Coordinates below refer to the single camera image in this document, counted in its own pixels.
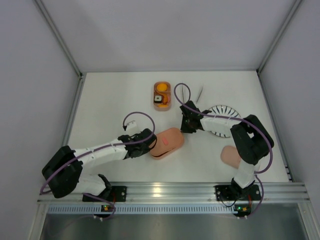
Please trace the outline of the yellow toy chicken drumstick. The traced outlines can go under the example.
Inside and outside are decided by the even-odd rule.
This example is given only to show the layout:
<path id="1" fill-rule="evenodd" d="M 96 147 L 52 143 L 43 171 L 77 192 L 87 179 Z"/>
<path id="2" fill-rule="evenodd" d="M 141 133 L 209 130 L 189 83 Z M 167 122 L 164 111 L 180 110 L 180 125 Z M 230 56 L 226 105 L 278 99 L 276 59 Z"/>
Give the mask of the yellow toy chicken drumstick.
<path id="1" fill-rule="evenodd" d="M 167 108 L 168 105 L 167 105 L 167 104 L 159 104 L 157 107 L 158 107 L 158 108 Z"/>

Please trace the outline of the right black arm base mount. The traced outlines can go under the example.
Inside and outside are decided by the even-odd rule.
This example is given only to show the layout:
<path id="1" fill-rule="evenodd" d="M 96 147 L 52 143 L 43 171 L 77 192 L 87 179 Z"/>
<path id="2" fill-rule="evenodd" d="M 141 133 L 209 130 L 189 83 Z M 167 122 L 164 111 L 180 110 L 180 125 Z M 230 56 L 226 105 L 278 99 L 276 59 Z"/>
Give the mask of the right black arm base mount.
<path id="1" fill-rule="evenodd" d="M 253 184 L 246 188 L 240 188 L 231 184 L 223 184 L 216 185 L 214 188 L 218 201 L 248 201 L 249 197 L 252 201 L 260 201 L 262 198 L 257 184 Z"/>

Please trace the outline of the orange round toy food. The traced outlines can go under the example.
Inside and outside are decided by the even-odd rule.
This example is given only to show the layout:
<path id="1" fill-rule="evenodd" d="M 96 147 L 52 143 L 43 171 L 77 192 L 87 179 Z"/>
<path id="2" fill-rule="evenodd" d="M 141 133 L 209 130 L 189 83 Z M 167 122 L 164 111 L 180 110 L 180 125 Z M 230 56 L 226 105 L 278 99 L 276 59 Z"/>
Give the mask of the orange round toy food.
<path id="1" fill-rule="evenodd" d="M 165 83 L 160 83 L 156 86 L 157 91 L 159 92 L 165 92 L 168 89 L 168 85 Z"/>

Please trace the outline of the striped round plate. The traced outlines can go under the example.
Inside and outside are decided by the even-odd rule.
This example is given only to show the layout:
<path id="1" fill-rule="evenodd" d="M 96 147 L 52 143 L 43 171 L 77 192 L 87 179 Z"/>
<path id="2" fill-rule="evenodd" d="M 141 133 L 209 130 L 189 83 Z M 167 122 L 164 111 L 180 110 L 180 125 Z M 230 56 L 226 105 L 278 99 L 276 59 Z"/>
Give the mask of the striped round plate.
<path id="1" fill-rule="evenodd" d="M 215 105 L 208 109 L 208 115 L 201 120 L 205 131 L 212 132 L 220 138 L 232 137 L 231 128 L 240 121 L 233 118 L 240 118 L 241 115 L 232 107 L 227 105 Z"/>

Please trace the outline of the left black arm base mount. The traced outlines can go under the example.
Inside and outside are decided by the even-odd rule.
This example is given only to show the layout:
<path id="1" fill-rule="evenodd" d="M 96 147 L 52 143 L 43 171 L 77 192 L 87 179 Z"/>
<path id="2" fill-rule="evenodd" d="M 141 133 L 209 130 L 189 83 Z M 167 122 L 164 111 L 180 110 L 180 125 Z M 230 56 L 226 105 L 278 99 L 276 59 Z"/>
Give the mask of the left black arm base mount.
<path id="1" fill-rule="evenodd" d="M 120 186 L 112 186 L 111 189 L 108 191 L 104 191 L 98 196 L 94 195 L 87 195 L 84 194 L 82 196 L 83 202 L 126 202 L 127 198 L 127 186 L 120 185 Z"/>

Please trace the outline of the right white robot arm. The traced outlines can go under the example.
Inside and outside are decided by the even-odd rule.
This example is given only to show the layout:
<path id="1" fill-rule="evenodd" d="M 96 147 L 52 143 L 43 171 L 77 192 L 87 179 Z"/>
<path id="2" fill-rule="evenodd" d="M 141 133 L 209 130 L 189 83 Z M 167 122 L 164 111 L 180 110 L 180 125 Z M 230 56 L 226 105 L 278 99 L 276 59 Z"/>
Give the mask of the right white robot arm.
<path id="1" fill-rule="evenodd" d="M 254 184 L 255 174 L 267 171 L 258 171 L 262 158 L 270 156 L 266 168 L 271 166 L 274 141 L 257 116 L 250 114 L 240 118 L 235 109 L 222 105 L 201 112 L 191 100 L 182 104 L 180 110 L 182 133 L 192 134 L 201 130 L 233 139 L 233 154 L 239 158 L 237 172 L 229 187 L 233 193 L 240 195 L 247 192 Z"/>

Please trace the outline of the black white sushi roll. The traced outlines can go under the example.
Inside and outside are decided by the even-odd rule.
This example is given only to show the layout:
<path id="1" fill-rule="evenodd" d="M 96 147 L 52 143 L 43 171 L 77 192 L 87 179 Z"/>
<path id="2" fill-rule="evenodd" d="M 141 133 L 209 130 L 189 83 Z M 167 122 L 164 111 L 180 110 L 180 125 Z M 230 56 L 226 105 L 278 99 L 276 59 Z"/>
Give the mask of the black white sushi roll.
<path id="1" fill-rule="evenodd" d="M 163 96 L 162 95 L 155 95 L 154 96 L 154 103 L 161 104 L 162 101 L 163 101 Z"/>

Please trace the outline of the metal tongs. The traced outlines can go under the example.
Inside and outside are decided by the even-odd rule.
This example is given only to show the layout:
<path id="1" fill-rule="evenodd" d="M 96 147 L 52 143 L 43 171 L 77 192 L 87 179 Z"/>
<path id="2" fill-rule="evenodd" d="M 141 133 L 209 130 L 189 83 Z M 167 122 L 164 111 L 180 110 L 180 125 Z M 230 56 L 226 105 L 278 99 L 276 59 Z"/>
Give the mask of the metal tongs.
<path id="1" fill-rule="evenodd" d="M 182 102 L 185 104 L 188 100 L 191 99 L 190 96 L 187 96 L 187 93 L 188 93 L 188 89 L 186 88 L 186 83 L 182 82 L 180 87 L 181 87 L 181 97 L 182 97 Z M 199 104 L 200 103 L 200 99 L 202 97 L 202 93 L 203 93 L 203 90 L 204 90 L 204 85 L 201 84 L 200 85 L 200 88 L 199 88 L 199 91 L 198 91 L 198 94 L 196 95 L 196 98 L 195 100 L 193 100 L 193 102 L 195 104 Z"/>

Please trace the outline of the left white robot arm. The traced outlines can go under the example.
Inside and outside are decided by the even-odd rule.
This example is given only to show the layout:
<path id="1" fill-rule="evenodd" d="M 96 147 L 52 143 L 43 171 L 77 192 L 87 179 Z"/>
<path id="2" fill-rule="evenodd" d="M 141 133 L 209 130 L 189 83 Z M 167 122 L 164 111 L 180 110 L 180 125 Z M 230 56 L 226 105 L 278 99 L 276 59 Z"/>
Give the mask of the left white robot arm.
<path id="1" fill-rule="evenodd" d="M 92 170 L 109 162 L 141 157 L 157 143 L 153 130 L 140 131 L 134 121 L 123 128 L 124 135 L 101 145 L 83 149 L 62 146 L 41 171 L 48 192 L 56 199 L 79 193 L 84 202 L 110 201 L 111 183 L 102 173 Z"/>

